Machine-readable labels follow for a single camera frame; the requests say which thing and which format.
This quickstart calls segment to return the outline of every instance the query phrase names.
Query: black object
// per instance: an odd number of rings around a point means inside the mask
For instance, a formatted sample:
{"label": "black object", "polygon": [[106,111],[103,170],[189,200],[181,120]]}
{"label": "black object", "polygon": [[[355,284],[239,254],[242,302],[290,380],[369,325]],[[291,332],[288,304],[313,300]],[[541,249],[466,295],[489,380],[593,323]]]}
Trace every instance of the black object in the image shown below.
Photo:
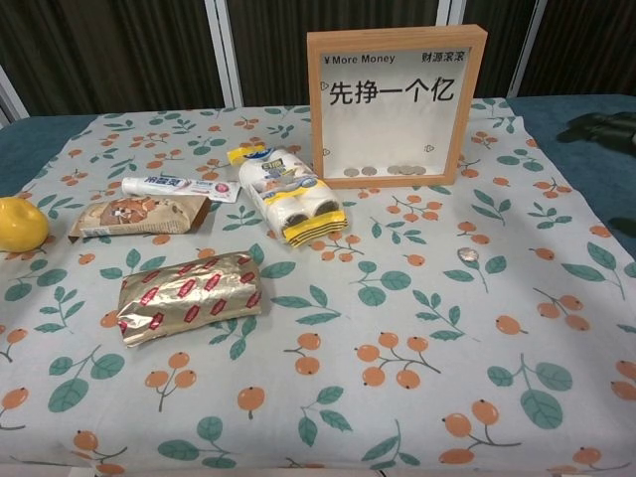
{"label": "black object", "polygon": [[629,237],[636,239],[636,221],[626,217],[614,217],[609,220],[613,229],[623,232]]}
{"label": "black object", "polygon": [[558,142],[594,141],[607,149],[636,156],[634,112],[611,115],[591,112],[571,120],[567,125],[570,128],[556,137]]}

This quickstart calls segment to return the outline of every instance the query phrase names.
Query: table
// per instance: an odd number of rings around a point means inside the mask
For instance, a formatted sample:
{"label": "table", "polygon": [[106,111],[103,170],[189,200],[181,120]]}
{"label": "table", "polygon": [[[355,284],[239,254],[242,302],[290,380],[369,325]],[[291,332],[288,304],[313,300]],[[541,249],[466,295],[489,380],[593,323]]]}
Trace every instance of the table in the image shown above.
{"label": "table", "polygon": [[[307,160],[308,111],[100,116],[24,188],[52,237],[0,262],[0,462],[631,475],[636,263],[503,99],[473,103],[454,186],[339,191],[350,228],[307,247],[243,194],[193,235],[65,239],[125,175],[228,178],[242,143]],[[261,316],[122,345],[122,275],[244,249]]]}

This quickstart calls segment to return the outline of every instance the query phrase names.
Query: coin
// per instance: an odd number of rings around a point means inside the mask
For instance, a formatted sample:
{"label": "coin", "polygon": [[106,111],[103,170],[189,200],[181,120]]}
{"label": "coin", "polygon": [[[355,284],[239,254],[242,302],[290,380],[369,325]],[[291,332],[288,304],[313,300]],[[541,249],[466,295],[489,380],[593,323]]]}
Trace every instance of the coin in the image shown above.
{"label": "coin", "polygon": [[477,250],[467,246],[458,249],[457,256],[459,256],[459,259],[462,261],[477,261],[479,259],[479,253],[477,253]]}

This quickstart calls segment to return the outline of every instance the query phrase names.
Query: tissue roll package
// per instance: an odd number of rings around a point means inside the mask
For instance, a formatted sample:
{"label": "tissue roll package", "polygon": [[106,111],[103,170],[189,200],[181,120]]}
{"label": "tissue roll package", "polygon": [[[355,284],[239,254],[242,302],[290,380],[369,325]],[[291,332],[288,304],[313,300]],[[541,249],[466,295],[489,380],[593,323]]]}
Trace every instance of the tissue roll package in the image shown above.
{"label": "tissue roll package", "polygon": [[343,205],[285,149],[240,147],[228,153],[238,179],[277,236],[299,246],[347,226]]}
{"label": "tissue roll package", "polygon": [[123,341],[148,340],[260,313],[260,275],[248,252],[226,253],[128,275],[117,320]]}

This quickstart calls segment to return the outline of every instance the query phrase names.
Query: gold foil wrapper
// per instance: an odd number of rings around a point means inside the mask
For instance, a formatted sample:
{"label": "gold foil wrapper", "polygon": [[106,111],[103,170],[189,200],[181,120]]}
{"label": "gold foil wrapper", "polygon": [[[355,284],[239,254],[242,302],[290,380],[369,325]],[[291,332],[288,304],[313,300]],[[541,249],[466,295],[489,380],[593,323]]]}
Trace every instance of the gold foil wrapper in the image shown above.
{"label": "gold foil wrapper", "polygon": [[136,346],[215,321],[260,313],[260,275],[248,252],[226,253],[128,275],[117,315]]}

